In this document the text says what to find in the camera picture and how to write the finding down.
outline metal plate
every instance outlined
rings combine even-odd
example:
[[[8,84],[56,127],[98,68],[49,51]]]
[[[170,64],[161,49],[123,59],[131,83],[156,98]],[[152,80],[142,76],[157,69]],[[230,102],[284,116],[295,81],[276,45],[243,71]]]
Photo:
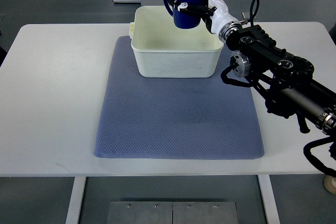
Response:
[[[234,202],[111,201],[109,224],[238,224]]]
[[[174,202],[174,224],[238,224],[234,202]]]
[[[111,201],[107,224],[172,224],[172,203]]]

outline cable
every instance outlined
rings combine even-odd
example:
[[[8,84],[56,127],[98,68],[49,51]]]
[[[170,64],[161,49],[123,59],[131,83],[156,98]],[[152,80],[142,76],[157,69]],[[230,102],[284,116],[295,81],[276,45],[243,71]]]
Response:
[[[254,7],[254,3],[257,1],[257,6],[256,6],[256,10],[254,11],[253,13],[253,7]],[[251,26],[253,26],[253,19],[256,17],[257,15],[257,12],[258,12],[258,9],[259,9],[259,0],[252,0],[252,3],[251,3],[251,7],[250,7],[250,23],[251,23]]]

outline white plastic bin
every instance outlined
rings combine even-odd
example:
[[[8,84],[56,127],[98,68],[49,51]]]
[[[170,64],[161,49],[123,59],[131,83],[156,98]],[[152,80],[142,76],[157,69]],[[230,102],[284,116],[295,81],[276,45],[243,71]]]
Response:
[[[138,8],[130,36],[139,72],[145,77],[210,77],[223,48],[202,20],[192,29],[177,28],[164,6]]]

